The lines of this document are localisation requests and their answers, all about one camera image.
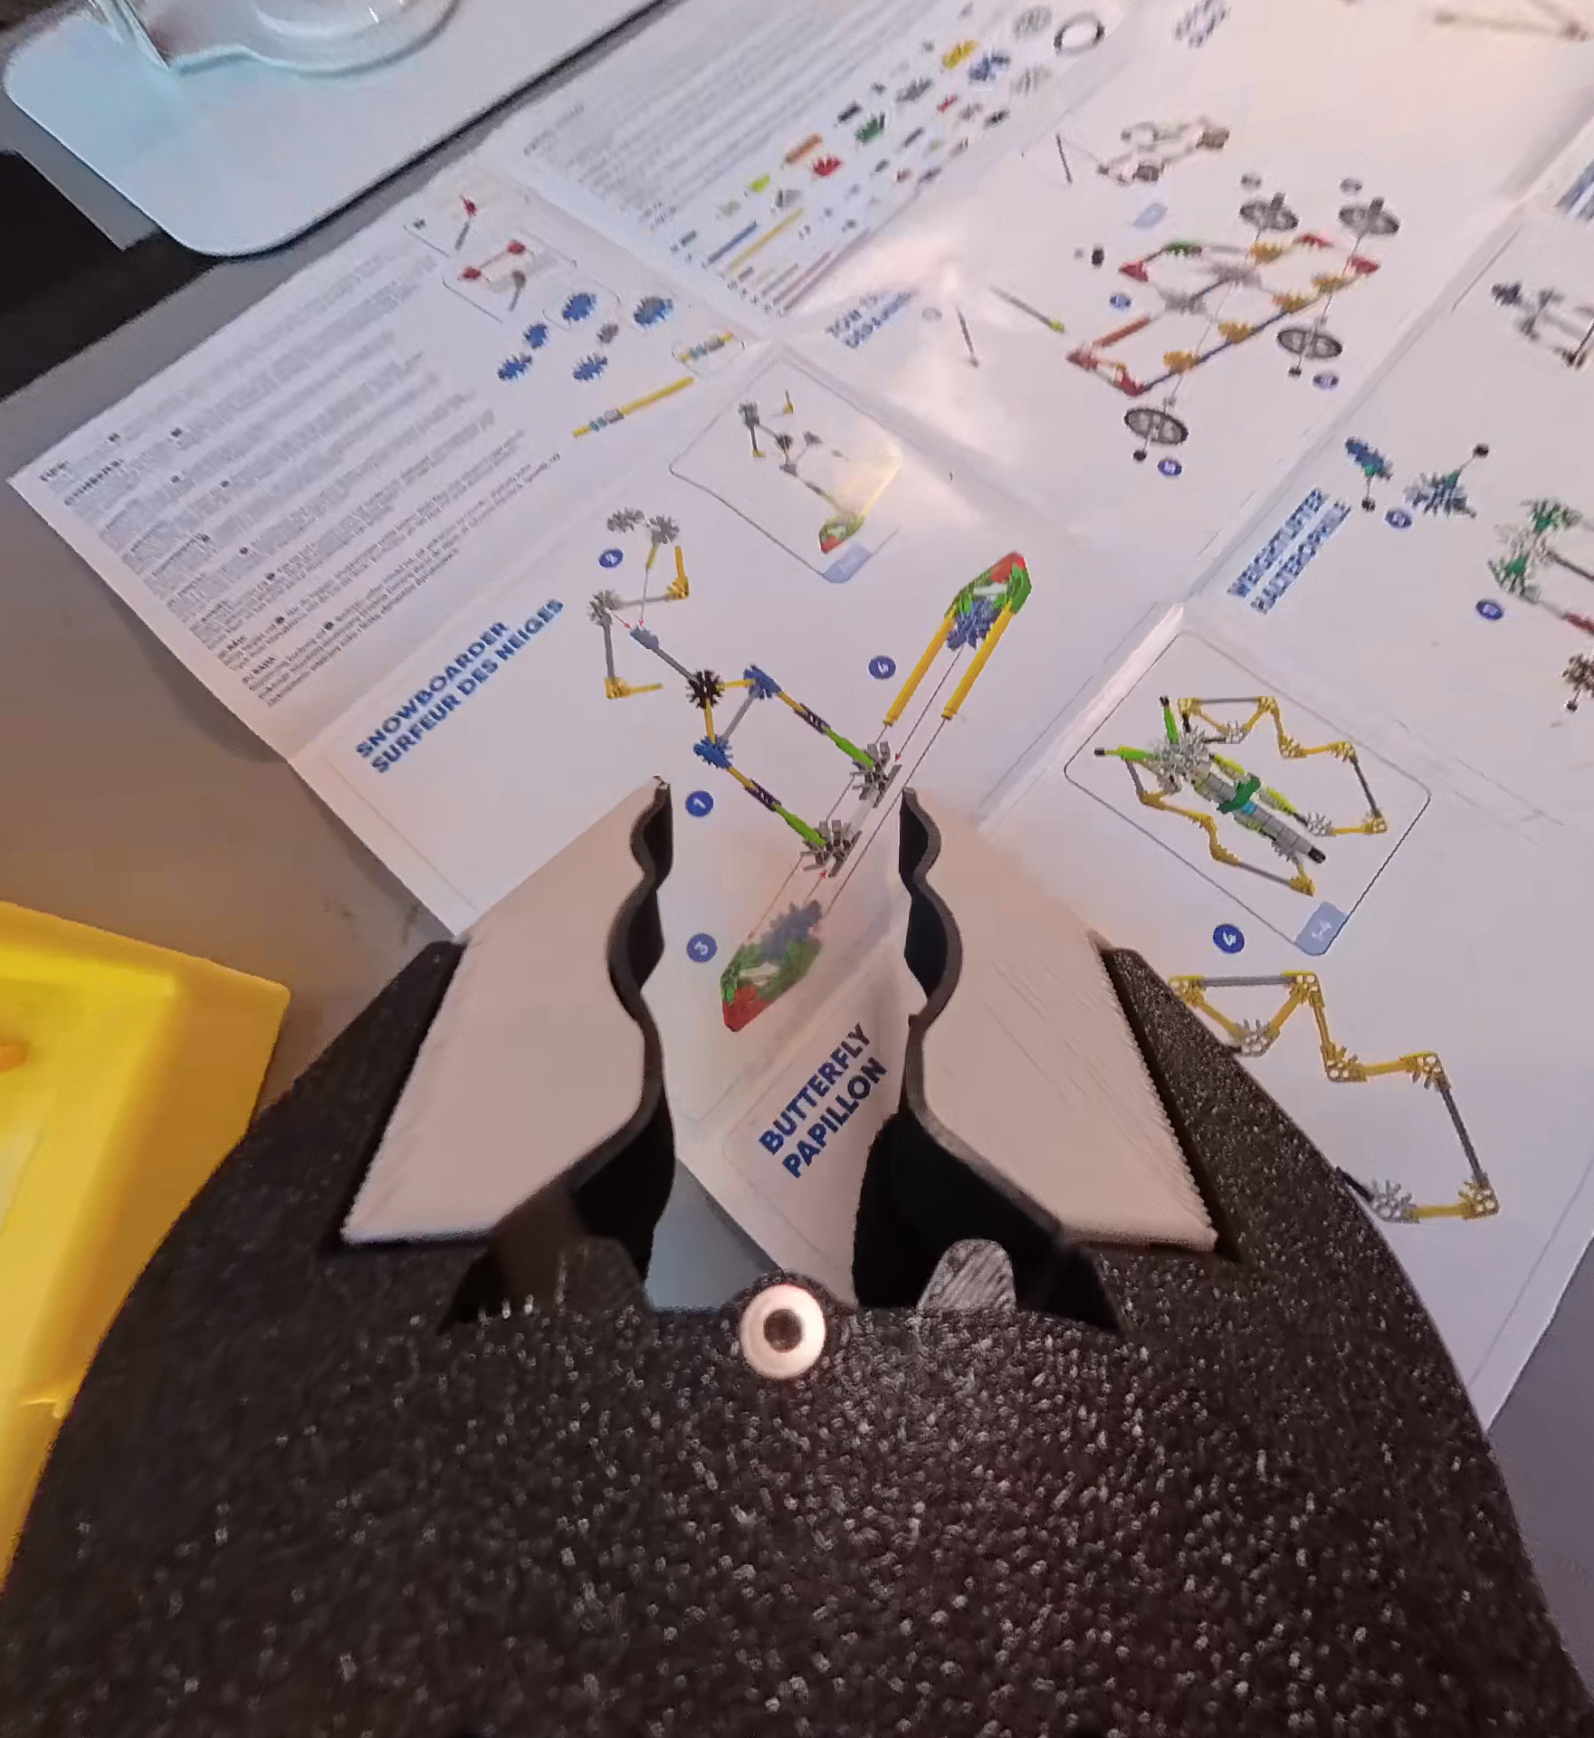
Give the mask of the grey desk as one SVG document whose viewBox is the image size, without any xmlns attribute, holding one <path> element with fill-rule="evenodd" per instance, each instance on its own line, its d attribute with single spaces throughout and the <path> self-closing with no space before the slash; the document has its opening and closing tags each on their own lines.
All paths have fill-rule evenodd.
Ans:
<svg viewBox="0 0 1594 1738">
<path fill-rule="evenodd" d="M 648 23 L 571 56 L 284 248 L 213 261 L 0 401 L 0 898 L 290 987 L 264 1097 L 441 925 L 89 575 L 9 476 Z M 3 95 L 9 55 L 31 33 L 0 33 L 0 153 L 23 157 L 115 244 L 157 232 Z M 1594 1238 L 1489 1429 L 1594 1694 Z"/>
</svg>

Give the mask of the white printed instruction sheet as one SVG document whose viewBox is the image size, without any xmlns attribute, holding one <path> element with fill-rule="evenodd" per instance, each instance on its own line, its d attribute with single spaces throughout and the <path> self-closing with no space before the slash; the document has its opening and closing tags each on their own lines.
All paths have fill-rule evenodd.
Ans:
<svg viewBox="0 0 1594 1738">
<path fill-rule="evenodd" d="M 677 1161 L 854 1301 L 905 796 L 1270 1084 L 1495 1416 L 1594 1234 L 1594 801 L 1493 777 L 1541 352 L 1475 266 L 1590 142 L 1594 3 L 682 3 L 10 485 L 447 929 L 575 927 L 662 785 Z"/>
</svg>

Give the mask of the black desk mat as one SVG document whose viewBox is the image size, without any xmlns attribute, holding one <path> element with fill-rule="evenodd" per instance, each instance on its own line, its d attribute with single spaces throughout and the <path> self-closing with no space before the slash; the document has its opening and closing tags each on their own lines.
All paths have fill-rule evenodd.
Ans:
<svg viewBox="0 0 1594 1738">
<path fill-rule="evenodd" d="M 158 230 L 115 244 L 32 164 L 1 151 L 0 401 L 211 264 Z"/>
</svg>

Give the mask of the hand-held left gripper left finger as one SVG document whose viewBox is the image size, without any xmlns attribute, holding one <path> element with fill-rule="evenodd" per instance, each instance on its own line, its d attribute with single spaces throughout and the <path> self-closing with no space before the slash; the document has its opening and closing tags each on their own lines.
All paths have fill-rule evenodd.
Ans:
<svg viewBox="0 0 1594 1738">
<path fill-rule="evenodd" d="M 352 1247 L 480 1241 L 503 1294 L 611 1241 L 642 1281 L 675 1175 L 644 984 L 668 785 L 633 788 L 471 925 L 343 1219 Z"/>
</svg>

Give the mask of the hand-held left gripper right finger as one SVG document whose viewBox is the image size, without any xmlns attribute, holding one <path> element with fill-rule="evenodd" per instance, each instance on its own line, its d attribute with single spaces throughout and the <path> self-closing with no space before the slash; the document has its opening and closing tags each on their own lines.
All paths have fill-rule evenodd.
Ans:
<svg viewBox="0 0 1594 1738">
<path fill-rule="evenodd" d="M 1212 1250 L 1086 920 L 934 798 L 901 798 L 896 867 L 922 1004 L 858 1192 L 856 1303 L 1110 1311 L 1093 1248 Z"/>
</svg>

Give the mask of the white flat pad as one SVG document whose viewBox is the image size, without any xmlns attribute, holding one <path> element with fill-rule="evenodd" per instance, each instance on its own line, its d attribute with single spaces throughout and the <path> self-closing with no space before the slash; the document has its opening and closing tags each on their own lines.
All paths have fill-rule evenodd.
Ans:
<svg viewBox="0 0 1594 1738">
<path fill-rule="evenodd" d="M 456 5 L 412 53 L 363 71 L 297 75 L 251 60 L 169 71 L 74 3 L 9 55 L 3 91 L 177 243 L 204 255 L 253 255 L 352 204 L 651 9 Z"/>
</svg>

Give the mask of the yellow plastic tray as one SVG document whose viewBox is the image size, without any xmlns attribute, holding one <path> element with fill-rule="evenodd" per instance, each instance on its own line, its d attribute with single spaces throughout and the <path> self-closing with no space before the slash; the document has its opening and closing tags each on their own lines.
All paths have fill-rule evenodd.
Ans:
<svg viewBox="0 0 1594 1738">
<path fill-rule="evenodd" d="M 251 1119 L 286 987 L 0 902 L 34 1143 L 0 1228 L 0 1583 L 138 1272 Z"/>
</svg>

